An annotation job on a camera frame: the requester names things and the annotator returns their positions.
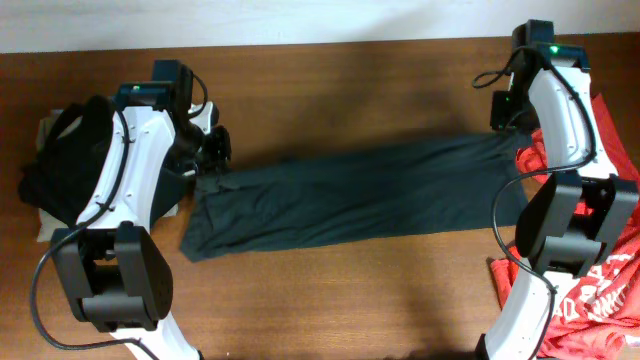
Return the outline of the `black Nike t-shirt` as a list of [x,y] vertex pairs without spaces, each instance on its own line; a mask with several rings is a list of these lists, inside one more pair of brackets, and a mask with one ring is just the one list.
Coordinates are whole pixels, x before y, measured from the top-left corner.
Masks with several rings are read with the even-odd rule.
[[488,228],[526,134],[431,137],[208,175],[180,243],[192,262]]

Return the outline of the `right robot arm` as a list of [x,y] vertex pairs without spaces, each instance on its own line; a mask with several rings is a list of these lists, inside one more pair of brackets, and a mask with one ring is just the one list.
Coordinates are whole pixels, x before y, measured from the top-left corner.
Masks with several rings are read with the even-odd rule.
[[584,48],[556,42],[550,21],[530,19],[512,32],[503,69],[509,87],[492,97],[495,131],[542,131],[547,181],[520,213],[519,268],[496,323],[476,345],[478,359],[533,359],[554,311],[590,268],[613,251],[639,200],[606,154],[590,99]]

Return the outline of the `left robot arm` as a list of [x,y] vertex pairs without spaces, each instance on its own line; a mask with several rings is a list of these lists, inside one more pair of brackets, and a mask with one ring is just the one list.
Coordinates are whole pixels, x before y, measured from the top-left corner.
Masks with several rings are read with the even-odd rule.
[[112,135],[96,187],[74,228],[54,232],[54,263],[71,313],[110,334],[93,348],[124,345],[137,359],[199,359],[171,313],[173,276],[153,224],[199,175],[224,173],[228,131],[204,83],[179,60],[157,60],[146,82],[122,84],[110,101]]

